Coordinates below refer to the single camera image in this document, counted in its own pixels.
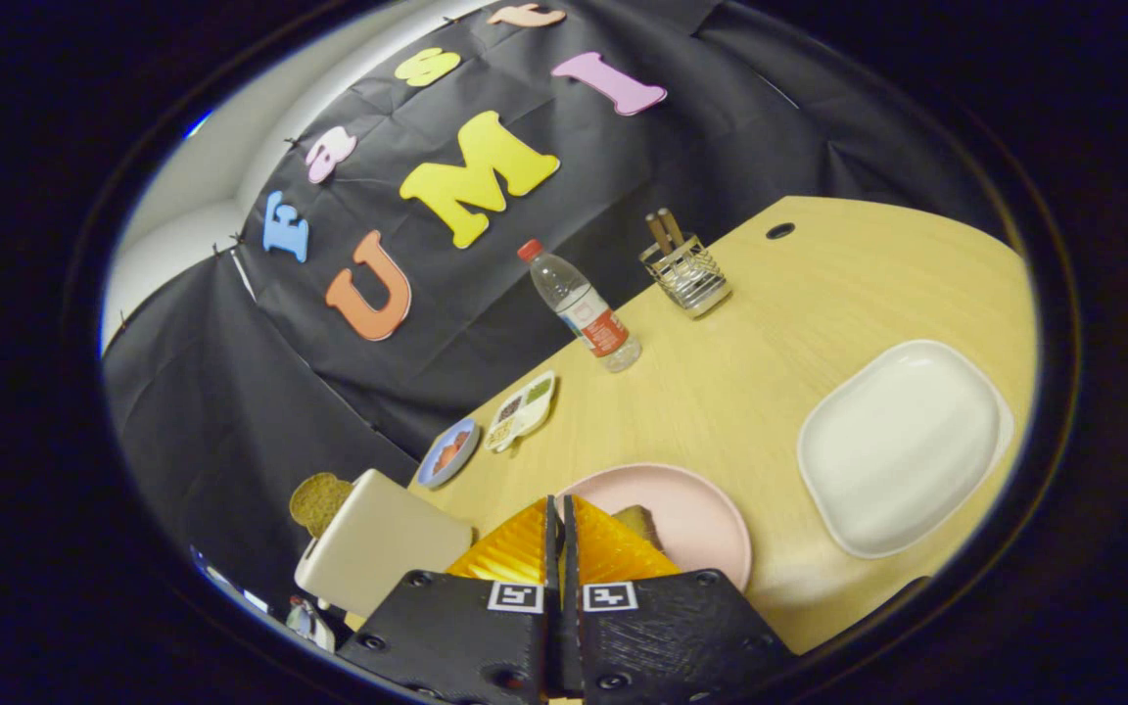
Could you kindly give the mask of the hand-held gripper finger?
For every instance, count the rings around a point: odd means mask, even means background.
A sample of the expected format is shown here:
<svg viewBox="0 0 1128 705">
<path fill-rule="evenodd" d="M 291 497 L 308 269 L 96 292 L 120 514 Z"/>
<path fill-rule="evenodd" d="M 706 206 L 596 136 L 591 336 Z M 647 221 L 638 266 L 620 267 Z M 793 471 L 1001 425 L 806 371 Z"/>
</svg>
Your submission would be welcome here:
<svg viewBox="0 0 1128 705">
<path fill-rule="evenodd" d="M 576 496 L 561 499 L 561 688 L 587 704 L 738 704 L 796 660 L 724 572 L 584 582 Z"/>
<path fill-rule="evenodd" d="M 546 704 L 558 691 L 559 514 L 534 501 L 448 570 L 411 570 L 342 660 L 435 704 Z"/>
</svg>

